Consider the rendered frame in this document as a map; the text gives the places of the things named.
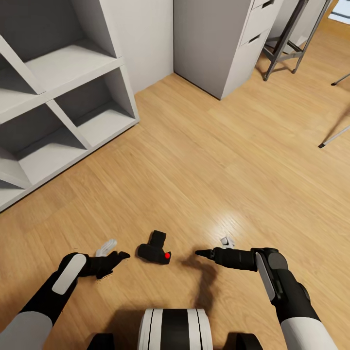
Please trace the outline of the digital camera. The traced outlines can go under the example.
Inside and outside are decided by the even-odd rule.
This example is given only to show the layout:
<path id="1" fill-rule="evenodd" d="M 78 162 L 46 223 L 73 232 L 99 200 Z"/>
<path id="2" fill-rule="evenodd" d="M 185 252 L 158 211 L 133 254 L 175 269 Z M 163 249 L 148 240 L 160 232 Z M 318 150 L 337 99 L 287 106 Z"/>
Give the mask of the digital camera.
<path id="1" fill-rule="evenodd" d="M 150 244 L 141 244 L 138 256 L 150 262 L 168 265 L 171 259 L 171 251 L 165 253 L 163 250 L 166 233 L 154 230 Z"/>

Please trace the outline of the camera tripod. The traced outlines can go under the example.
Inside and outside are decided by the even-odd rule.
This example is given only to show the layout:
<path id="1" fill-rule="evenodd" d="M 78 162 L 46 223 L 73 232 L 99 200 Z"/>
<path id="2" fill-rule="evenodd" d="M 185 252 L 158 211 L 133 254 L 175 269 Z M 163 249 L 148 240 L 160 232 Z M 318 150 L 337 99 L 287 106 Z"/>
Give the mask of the camera tripod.
<path id="1" fill-rule="evenodd" d="M 338 82 L 340 82 L 341 80 L 343 80 L 344 78 L 348 77 L 350 75 L 350 73 L 348 73 L 347 75 L 345 75 L 344 77 L 342 77 L 341 79 L 339 79 L 338 81 L 334 82 L 331 84 L 331 86 L 335 86 Z M 345 129 L 343 129 L 342 131 L 340 131 L 339 133 L 337 133 L 335 136 L 333 136 L 332 138 L 328 139 L 326 142 L 322 143 L 321 145 L 319 145 L 320 148 L 323 148 L 327 143 L 329 143 L 330 141 L 334 140 L 335 138 L 337 138 L 339 135 L 341 135 L 342 133 L 346 132 L 347 130 L 350 129 L 350 125 L 348 127 L 346 127 Z"/>

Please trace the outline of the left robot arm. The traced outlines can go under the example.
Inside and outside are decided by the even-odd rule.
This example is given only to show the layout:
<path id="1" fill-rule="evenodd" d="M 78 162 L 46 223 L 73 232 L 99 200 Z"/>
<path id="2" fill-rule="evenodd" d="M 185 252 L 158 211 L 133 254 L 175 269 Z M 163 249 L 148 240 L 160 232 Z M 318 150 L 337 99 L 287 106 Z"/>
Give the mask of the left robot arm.
<path id="1" fill-rule="evenodd" d="M 58 271 L 46 280 L 15 319 L 0 334 L 0 350 L 41 350 L 63 308 L 77 286 L 78 277 L 96 275 L 100 280 L 130 254 L 113 251 L 115 239 L 96 251 L 96 257 L 74 253 L 65 257 Z"/>

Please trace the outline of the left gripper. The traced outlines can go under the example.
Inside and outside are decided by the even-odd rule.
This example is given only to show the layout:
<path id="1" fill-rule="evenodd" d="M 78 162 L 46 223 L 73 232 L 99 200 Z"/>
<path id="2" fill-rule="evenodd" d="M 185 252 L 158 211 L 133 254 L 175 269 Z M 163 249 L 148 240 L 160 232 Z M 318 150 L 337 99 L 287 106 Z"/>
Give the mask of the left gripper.
<path id="1" fill-rule="evenodd" d="M 113 251 L 106 257 L 98 257 L 100 260 L 100 268 L 98 272 L 95 274 L 97 279 L 100 280 L 104 276 L 113 273 L 113 268 L 117 266 L 122 259 L 130 258 L 130 254 L 121 251 L 118 253 L 117 251 Z"/>

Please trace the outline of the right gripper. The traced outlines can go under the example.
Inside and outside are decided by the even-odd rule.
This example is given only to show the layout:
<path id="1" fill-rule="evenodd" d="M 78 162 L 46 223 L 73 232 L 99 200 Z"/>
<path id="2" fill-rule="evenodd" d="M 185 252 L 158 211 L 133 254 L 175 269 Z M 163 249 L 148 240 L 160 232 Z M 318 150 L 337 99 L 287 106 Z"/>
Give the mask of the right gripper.
<path id="1" fill-rule="evenodd" d="M 207 249 L 195 251 L 195 254 L 215 260 L 216 264 L 227 268 L 245 270 L 242 268 L 240 262 L 241 251 L 242 250 L 239 249 L 223 249 L 220 247 L 215 247 L 213 250 Z"/>

